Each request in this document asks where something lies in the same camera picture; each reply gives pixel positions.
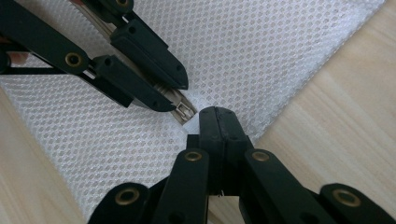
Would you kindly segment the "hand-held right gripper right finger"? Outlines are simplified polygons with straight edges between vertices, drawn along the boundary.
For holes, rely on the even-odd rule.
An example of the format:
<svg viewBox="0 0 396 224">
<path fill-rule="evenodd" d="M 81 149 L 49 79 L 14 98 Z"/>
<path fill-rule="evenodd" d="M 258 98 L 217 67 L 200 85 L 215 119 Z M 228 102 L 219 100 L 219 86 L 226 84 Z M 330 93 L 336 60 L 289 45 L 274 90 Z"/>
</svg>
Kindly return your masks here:
<svg viewBox="0 0 396 224">
<path fill-rule="evenodd" d="M 247 224 L 336 224 L 273 153 L 253 147 L 229 109 L 221 110 L 221 131 L 222 189 L 239 197 Z"/>
</svg>

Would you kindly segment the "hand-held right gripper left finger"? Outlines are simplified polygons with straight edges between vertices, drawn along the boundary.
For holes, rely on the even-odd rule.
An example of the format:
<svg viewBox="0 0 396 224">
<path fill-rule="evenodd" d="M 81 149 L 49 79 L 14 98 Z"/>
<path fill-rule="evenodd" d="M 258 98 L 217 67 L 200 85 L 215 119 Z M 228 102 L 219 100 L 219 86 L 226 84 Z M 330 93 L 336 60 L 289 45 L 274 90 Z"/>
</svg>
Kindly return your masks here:
<svg viewBox="0 0 396 224">
<path fill-rule="evenodd" d="M 208 195 L 219 187 L 223 143 L 214 106 L 199 113 L 198 135 L 188 137 L 168 176 L 151 224 L 206 224 Z"/>
</svg>

